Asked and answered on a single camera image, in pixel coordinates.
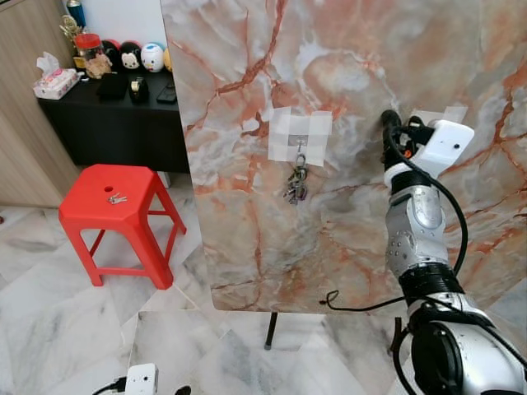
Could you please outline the dark key bunch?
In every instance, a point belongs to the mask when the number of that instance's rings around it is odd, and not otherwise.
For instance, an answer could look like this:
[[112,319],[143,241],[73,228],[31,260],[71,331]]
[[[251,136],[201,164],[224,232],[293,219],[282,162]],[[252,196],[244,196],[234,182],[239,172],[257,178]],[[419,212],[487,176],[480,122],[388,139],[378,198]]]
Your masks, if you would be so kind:
[[306,197],[306,155],[297,154],[292,174],[287,177],[287,189],[283,195],[287,203],[297,206]]

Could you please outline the white adhesive patch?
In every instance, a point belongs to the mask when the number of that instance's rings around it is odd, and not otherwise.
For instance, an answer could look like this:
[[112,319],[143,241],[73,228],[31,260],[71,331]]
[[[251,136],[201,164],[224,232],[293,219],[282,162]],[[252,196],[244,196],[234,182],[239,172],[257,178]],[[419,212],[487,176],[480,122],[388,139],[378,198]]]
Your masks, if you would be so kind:
[[447,106],[441,112],[434,112],[434,110],[414,109],[411,112],[411,117],[418,117],[425,124],[426,127],[435,127],[438,120],[445,120],[451,122],[463,123],[464,116],[467,114],[467,106]]
[[326,146],[332,132],[333,116],[328,110],[316,110],[310,115],[294,115],[290,108],[270,110],[268,121],[268,160],[293,162],[297,158],[291,135],[306,135],[306,164],[323,168]]

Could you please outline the black board stand leg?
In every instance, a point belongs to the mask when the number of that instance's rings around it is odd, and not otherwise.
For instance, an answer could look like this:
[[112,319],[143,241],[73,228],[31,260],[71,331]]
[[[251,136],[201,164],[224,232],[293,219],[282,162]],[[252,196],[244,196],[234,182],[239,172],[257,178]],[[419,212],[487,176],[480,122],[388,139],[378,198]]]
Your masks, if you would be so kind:
[[268,316],[268,327],[266,331],[266,339],[264,339],[263,348],[270,351],[273,346],[274,333],[277,326],[278,312],[271,312]]

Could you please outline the red plastic stool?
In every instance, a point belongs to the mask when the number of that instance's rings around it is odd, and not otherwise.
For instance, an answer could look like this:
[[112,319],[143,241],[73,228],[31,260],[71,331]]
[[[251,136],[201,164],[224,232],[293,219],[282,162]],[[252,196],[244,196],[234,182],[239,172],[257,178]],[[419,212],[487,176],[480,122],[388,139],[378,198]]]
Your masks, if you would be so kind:
[[[108,197],[114,193],[127,194],[128,201],[112,206]],[[151,216],[166,216],[173,222],[165,247],[148,223]],[[64,197],[58,218],[93,286],[102,286],[103,276],[147,277],[159,290],[173,286],[170,256],[177,236],[187,233],[187,226],[154,170],[91,165],[79,174]],[[121,234],[131,244],[142,267],[99,267],[95,263],[93,255],[108,232]]]

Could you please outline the black flat gadget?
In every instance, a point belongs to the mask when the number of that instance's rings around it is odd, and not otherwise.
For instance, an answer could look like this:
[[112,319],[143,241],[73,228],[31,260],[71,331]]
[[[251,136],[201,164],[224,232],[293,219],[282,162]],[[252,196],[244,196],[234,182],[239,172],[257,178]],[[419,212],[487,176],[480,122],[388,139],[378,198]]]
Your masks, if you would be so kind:
[[157,103],[165,103],[165,105],[176,105],[178,102],[177,90],[175,89],[175,83],[166,84],[161,93],[156,97]]

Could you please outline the white egg figure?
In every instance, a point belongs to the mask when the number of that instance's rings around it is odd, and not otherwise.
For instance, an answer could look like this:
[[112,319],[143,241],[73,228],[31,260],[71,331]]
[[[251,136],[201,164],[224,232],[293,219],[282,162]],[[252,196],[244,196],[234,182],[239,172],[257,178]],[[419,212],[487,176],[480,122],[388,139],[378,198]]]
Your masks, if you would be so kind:
[[147,43],[142,48],[142,65],[149,72],[161,72],[166,69],[165,48],[158,43]]

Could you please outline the black low cabinet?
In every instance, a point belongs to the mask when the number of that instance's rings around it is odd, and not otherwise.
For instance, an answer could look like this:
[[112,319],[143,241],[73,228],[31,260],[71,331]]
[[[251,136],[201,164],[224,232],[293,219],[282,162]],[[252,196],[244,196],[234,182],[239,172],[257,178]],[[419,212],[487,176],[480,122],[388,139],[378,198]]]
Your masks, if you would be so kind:
[[77,83],[59,100],[38,99],[69,158],[78,166],[136,165],[156,172],[187,174],[189,162],[180,107],[156,97],[173,86],[169,72],[142,74],[148,101],[98,97],[98,80]]

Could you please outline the black white doll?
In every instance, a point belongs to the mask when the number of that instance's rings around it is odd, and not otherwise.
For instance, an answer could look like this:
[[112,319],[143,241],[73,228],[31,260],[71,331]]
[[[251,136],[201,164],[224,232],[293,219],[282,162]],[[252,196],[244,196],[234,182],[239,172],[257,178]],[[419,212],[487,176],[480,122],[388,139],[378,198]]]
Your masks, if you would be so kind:
[[122,71],[138,72],[142,70],[142,46],[138,42],[124,41],[118,49]]

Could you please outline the black small box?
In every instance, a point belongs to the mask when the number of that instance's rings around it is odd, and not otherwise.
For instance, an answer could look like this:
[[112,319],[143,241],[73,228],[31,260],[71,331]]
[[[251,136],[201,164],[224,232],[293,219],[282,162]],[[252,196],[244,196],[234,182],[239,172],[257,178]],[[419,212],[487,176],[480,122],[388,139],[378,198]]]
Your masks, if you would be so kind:
[[122,100],[127,90],[128,77],[110,72],[99,79],[96,95],[100,100]]

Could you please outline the black red doll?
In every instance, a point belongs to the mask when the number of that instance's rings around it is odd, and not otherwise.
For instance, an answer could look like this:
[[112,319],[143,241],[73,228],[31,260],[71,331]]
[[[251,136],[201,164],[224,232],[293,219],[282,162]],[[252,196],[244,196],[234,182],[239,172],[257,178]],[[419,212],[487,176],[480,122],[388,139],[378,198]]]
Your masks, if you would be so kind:
[[110,61],[110,67],[120,69],[122,67],[121,52],[119,46],[113,39],[103,39],[101,42],[103,53]]

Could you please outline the brown small figure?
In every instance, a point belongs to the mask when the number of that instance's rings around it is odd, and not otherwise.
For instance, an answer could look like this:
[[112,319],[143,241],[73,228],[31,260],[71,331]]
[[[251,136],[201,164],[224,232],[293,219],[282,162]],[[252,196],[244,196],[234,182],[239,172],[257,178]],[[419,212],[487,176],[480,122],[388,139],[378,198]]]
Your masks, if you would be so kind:
[[86,59],[84,72],[91,79],[101,79],[104,75],[110,74],[112,63],[110,58],[105,55],[98,55],[91,59]]

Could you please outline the light wooden cabinet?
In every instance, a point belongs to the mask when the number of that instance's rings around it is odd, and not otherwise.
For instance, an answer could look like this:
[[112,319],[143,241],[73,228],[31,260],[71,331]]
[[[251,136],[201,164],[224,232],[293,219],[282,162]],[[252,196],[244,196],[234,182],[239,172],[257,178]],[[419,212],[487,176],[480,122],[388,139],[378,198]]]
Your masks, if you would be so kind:
[[42,53],[71,67],[59,0],[0,2],[0,206],[57,207],[79,176],[36,95]]

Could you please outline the red lid jar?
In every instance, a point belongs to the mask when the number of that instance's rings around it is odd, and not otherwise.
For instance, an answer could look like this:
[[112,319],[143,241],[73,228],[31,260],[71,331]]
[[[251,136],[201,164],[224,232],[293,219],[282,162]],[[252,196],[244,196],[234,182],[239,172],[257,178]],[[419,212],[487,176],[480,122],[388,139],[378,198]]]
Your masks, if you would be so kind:
[[74,64],[77,71],[86,71],[89,61],[102,50],[101,37],[94,33],[81,33],[74,37]]

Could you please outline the pink white tissue pack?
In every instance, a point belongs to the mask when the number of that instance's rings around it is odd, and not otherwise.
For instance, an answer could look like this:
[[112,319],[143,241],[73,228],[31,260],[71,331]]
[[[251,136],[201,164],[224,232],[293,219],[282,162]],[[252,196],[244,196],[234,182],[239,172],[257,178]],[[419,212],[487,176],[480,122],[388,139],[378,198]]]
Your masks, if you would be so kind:
[[36,67],[42,71],[41,78],[33,87],[34,95],[39,99],[59,100],[80,80],[75,68],[60,67],[51,53],[42,53],[36,60]]

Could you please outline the gold trophy with blue ball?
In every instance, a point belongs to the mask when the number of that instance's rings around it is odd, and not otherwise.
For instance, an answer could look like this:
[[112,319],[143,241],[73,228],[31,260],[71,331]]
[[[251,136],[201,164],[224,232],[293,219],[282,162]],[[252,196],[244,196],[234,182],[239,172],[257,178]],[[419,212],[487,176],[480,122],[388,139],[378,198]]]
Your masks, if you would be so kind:
[[63,15],[63,23],[60,24],[60,29],[63,30],[64,36],[73,42],[86,27],[86,15],[84,15],[82,0],[61,1],[65,7],[65,15]]

